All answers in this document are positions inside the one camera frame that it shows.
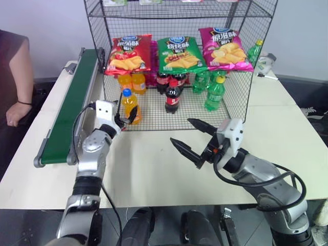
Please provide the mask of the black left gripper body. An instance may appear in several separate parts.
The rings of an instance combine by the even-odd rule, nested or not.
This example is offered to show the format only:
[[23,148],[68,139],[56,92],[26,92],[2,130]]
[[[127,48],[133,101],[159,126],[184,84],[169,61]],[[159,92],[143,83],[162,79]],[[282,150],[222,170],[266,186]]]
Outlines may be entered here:
[[120,130],[125,129],[126,126],[130,124],[129,119],[121,118],[119,115],[116,115],[114,117],[114,121],[115,121],[116,125],[119,127]]

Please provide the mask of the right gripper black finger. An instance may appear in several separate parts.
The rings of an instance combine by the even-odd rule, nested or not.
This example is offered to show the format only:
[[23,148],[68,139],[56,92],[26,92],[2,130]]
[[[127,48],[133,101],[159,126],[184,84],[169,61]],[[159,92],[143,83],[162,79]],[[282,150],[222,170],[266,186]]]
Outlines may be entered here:
[[188,118],[187,121],[194,126],[195,129],[208,133],[211,136],[216,136],[217,128],[211,124],[196,118]]
[[206,161],[203,153],[197,154],[192,150],[190,146],[178,139],[170,138],[170,141],[173,146],[179,151],[179,153],[186,157],[188,160],[190,160],[196,166],[197,169],[202,168],[204,162]]

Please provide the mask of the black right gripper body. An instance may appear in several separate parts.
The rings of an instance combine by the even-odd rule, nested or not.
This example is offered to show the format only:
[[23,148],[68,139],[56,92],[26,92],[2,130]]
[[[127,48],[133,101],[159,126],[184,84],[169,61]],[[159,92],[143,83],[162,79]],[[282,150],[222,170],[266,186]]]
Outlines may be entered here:
[[204,131],[204,133],[211,135],[212,138],[201,154],[201,165],[205,162],[218,164],[230,146],[230,141],[222,133],[214,131]]

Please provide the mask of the person's hand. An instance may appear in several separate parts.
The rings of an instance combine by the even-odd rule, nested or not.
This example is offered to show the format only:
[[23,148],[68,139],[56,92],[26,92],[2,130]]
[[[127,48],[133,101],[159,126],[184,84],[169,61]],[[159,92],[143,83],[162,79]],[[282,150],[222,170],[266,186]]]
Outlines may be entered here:
[[19,121],[25,117],[32,109],[30,104],[22,104],[16,102],[6,112],[7,125],[10,127],[17,127]]

